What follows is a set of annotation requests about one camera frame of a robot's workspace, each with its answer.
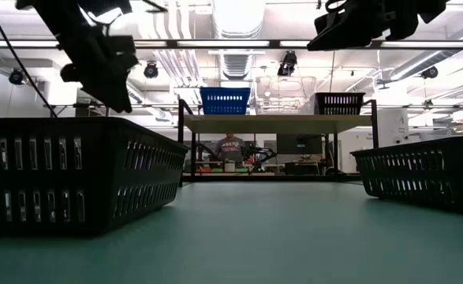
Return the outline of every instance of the green tabletop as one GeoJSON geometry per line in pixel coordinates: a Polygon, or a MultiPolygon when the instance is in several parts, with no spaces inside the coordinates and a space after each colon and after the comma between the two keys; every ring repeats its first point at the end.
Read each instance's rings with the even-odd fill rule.
{"type": "Polygon", "coordinates": [[[0,239],[0,283],[463,283],[463,215],[361,185],[192,184],[103,237],[0,239]]]}

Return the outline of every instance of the black spotlight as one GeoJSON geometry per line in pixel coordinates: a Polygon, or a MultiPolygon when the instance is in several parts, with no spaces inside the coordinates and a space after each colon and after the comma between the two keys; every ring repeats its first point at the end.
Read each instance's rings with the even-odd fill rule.
{"type": "Polygon", "coordinates": [[[280,67],[278,68],[278,76],[291,76],[294,73],[294,66],[297,64],[296,53],[292,50],[288,50],[282,62],[280,62],[280,67]]]}
{"type": "Polygon", "coordinates": [[[420,76],[424,79],[435,79],[438,76],[438,69],[432,66],[431,68],[422,71],[420,76]]]}
{"type": "Polygon", "coordinates": [[[22,86],[26,84],[23,72],[19,69],[14,69],[9,76],[9,82],[11,84],[15,84],[16,86],[22,86]]]}
{"type": "Polygon", "coordinates": [[[154,79],[159,75],[158,67],[156,67],[155,62],[148,62],[147,67],[145,67],[144,75],[148,79],[154,79]]]}

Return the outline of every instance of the cable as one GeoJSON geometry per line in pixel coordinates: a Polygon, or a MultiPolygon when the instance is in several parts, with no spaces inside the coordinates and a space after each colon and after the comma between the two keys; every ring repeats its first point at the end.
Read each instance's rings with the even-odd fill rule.
{"type": "Polygon", "coordinates": [[[10,114],[10,104],[12,103],[13,86],[14,86],[14,85],[11,84],[11,87],[10,87],[9,105],[7,106],[7,117],[9,117],[9,114],[10,114]]]}
{"type": "Polygon", "coordinates": [[[328,13],[340,13],[345,7],[344,7],[344,4],[346,3],[346,1],[344,1],[342,4],[339,4],[341,0],[327,0],[326,2],[326,11],[328,13]],[[335,8],[331,8],[330,6],[333,5],[334,3],[336,3],[336,7],[335,8]]]}
{"type": "Polygon", "coordinates": [[[331,78],[329,82],[329,92],[333,88],[333,72],[334,72],[334,57],[336,56],[336,50],[333,50],[333,64],[331,64],[331,78]]]}
{"type": "Polygon", "coordinates": [[[13,49],[12,44],[10,43],[9,38],[7,37],[7,34],[5,34],[5,31],[3,30],[2,26],[0,25],[0,33],[2,34],[2,38],[5,40],[7,43],[7,46],[9,47],[10,52],[12,52],[12,55],[15,57],[17,63],[19,64],[19,67],[23,70],[24,74],[28,78],[28,81],[31,83],[32,87],[35,89],[36,94],[42,99],[43,103],[46,105],[46,107],[50,111],[50,115],[53,118],[57,118],[58,115],[56,112],[53,110],[53,108],[50,106],[49,102],[47,102],[46,98],[43,96],[42,92],[36,87],[35,81],[32,79],[32,77],[29,75],[28,71],[26,70],[26,67],[24,66],[23,62],[19,59],[19,56],[17,56],[17,52],[13,49]]]}

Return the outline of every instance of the ceiling beam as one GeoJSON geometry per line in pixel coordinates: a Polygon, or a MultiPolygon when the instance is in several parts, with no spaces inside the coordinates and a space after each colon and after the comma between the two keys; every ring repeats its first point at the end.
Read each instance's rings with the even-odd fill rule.
{"type": "MultiPolygon", "coordinates": [[[[11,39],[16,49],[50,50],[56,49],[56,40],[11,39]]],[[[307,50],[310,40],[294,39],[155,39],[135,40],[137,50],[307,50]]],[[[8,48],[5,41],[0,40],[0,49],[8,48]]],[[[372,40],[366,47],[350,47],[347,50],[463,50],[460,40],[372,40]]]]}

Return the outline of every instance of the basket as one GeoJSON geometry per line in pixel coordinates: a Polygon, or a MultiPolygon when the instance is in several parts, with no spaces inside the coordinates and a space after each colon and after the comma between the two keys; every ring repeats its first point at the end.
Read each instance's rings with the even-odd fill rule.
{"type": "Polygon", "coordinates": [[[138,219],[174,200],[187,150],[121,118],[0,118],[0,234],[138,219]]]}
{"type": "Polygon", "coordinates": [[[359,115],[366,93],[316,93],[319,114],[359,115]]]}
{"type": "Polygon", "coordinates": [[[463,136],[352,154],[368,195],[463,212],[463,136]]]}
{"type": "Polygon", "coordinates": [[[250,88],[200,88],[205,114],[246,114],[250,88]]]}

